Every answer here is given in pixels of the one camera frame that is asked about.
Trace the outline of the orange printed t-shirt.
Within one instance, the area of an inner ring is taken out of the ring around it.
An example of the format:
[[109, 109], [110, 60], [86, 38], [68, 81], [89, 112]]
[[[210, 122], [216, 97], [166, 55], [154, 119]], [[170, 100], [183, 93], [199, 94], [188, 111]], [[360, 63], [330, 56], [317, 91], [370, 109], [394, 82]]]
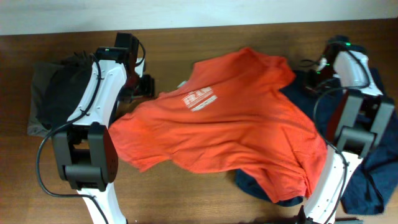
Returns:
[[141, 103], [109, 133], [140, 171], [163, 161], [195, 173], [239, 169], [271, 202], [309, 197], [326, 145], [282, 93], [295, 77], [285, 58], [250, 48], [197, 62], [183, 86]]

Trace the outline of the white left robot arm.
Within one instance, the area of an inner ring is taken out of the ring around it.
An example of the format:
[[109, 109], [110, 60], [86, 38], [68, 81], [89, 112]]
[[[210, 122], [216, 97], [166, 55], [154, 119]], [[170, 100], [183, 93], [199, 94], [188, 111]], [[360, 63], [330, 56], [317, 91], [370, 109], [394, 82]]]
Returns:
[[108, 129], [119, 102], [154, 95], [154, 79], [138, 57], [144, 49], [129, 33], [118, 33], [112, 47], [98, 48], [79, 104], [50, 133], [58, 174], [85, 201], [93, 223], [127, 223], [114, 188], [118, 156]]

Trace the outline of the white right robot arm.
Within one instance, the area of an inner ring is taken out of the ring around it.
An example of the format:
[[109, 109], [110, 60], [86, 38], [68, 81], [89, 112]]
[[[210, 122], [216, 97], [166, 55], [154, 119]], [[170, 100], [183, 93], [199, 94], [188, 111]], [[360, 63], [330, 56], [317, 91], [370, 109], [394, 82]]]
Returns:
[[341, 93], [342, 99], [322, 136], [327, 145], [326, 163], [312, 195], [300, 208], [297, 223], [336, 223], [336, 210], [356, 168], [375, 150], [394, 110], [392, 98], [374, 82], [363, 47], [348, 37], [328, 40], [320, 58], [310, 65], [305, 89], [317, 96], [313, 123], [321, 100]]

